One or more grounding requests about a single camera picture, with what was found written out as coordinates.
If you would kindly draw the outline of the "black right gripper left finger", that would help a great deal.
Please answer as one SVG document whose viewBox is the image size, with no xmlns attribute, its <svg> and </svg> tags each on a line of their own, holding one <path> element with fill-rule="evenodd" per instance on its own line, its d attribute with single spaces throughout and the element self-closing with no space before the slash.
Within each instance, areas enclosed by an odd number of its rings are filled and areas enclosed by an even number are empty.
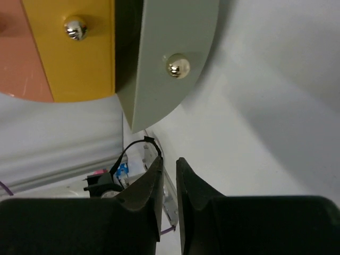
<svg viewBox="0 0 340 255">
<path fill-rule="evenodd" d="M 160 240 L 163 159 L 112 198 L 1 202 L 1 254 L 154 254 Z"/>
</svg>

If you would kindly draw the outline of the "cylindrical beige drawer container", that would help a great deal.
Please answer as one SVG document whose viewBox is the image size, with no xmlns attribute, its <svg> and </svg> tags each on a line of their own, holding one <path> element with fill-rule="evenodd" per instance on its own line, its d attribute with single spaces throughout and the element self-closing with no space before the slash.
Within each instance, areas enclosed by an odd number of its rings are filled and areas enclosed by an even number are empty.
<svg viewBox="0 0 340 255">
<path fill-rule="evenodd" d="M 1 1 L 1 93 L 44 103 L 117 95 L 132 132 L 195 86 L 219 1 Z"/>
</svg>

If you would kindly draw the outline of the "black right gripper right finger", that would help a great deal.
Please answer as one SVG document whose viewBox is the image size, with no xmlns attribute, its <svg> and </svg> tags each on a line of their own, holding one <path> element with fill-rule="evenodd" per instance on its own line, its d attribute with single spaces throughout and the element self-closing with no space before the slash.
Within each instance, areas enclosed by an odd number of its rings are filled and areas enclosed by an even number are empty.
<svg viewBox="0 0 340 255">
<path fill-rule="evenodd" d="M 176 161 L 183 254 L 339 254 L 339 208 L 320 196 L 228 197 Z"/>
</svg>

